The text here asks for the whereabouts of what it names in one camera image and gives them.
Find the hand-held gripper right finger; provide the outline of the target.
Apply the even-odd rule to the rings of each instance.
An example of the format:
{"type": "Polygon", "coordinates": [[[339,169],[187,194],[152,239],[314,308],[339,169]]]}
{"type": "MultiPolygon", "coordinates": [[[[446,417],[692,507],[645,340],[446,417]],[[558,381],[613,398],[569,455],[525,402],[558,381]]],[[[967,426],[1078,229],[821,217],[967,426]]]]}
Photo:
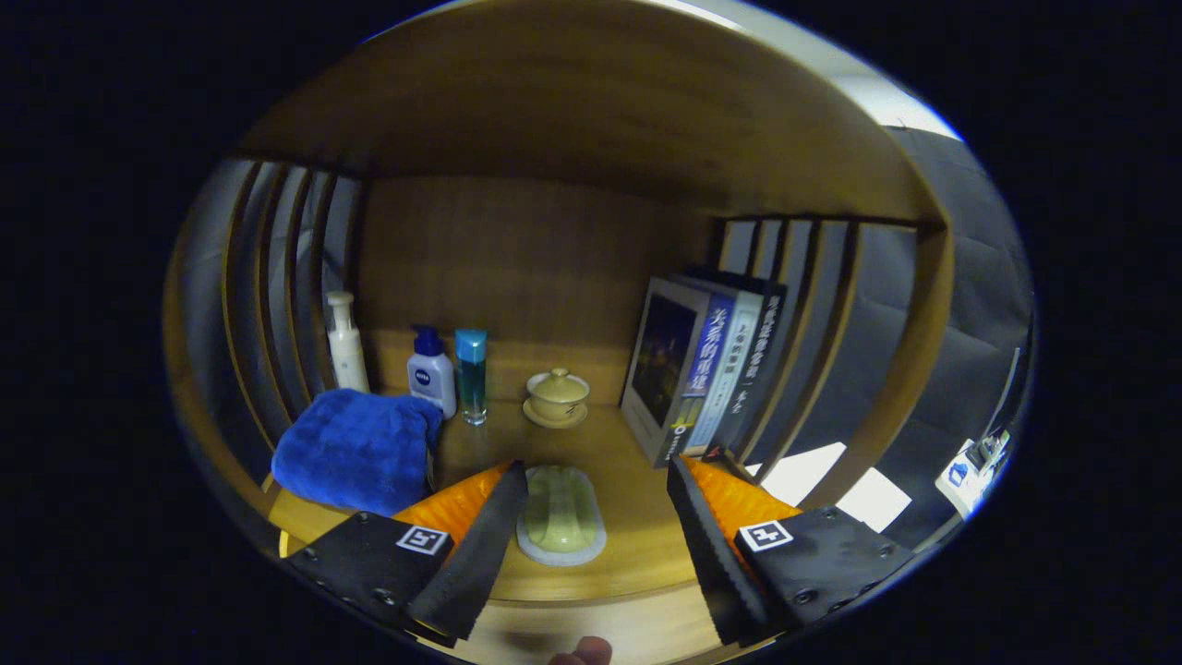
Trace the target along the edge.
{"type": "Polygon", "coordinates": [[[838,506],[804,511],[701,459],[671,459],[667,493],[726,645],[752,647],[826,622],[913,560],[911,549],[838,506]]]}

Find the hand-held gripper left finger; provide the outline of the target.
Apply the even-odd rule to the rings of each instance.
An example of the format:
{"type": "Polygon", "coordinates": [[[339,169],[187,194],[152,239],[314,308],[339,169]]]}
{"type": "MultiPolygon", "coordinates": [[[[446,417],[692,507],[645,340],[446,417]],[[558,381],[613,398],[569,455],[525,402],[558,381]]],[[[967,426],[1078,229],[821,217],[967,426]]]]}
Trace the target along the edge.
{"type": "Polygon", "coordinates": [[[358,511],[285,561],[366,622],[454,647],[476,627],[527,495],[522,459],[507,459],[397,516],[358,511]]]}

